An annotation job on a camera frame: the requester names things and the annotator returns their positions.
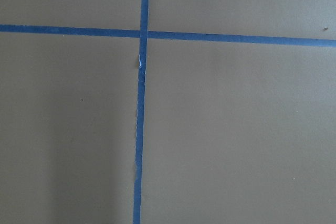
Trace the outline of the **long blue tape strip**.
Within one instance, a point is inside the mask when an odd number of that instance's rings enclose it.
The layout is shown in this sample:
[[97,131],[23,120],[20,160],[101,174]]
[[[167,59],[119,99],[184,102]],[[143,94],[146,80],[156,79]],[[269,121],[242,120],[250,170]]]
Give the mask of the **long blue tape strip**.
[[139,31],[139,69],[138,95],[135,139],[135,180],[133,195],[133,223],[141,222],[141,193],[142,193],[142,162],[144,136],[144,108],[146,57],[148,45],[149,0],[141,0],[140,31]]

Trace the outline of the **crossing blue tape strip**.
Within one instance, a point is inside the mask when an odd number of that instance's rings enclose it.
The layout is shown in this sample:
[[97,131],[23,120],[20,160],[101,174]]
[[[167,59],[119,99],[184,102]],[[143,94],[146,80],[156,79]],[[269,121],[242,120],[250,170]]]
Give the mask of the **crossing blue tape strip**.
[[[12,24],[1,24],[1,32],[125,37],[125,38],[140,38],[141,35],[141,32],[139,30],[12,25]],[[311,46],[311,47],[331,47],[331,48],[335,47],[335,40],[332,39],[202,34],[202,33],[182,33],[182,32],[170,32],[170,31],[148,31],[146,34],[147,37],[150,39],[235,42],[235,43],[249,43],[249,44],[291,45],[291,46]]]

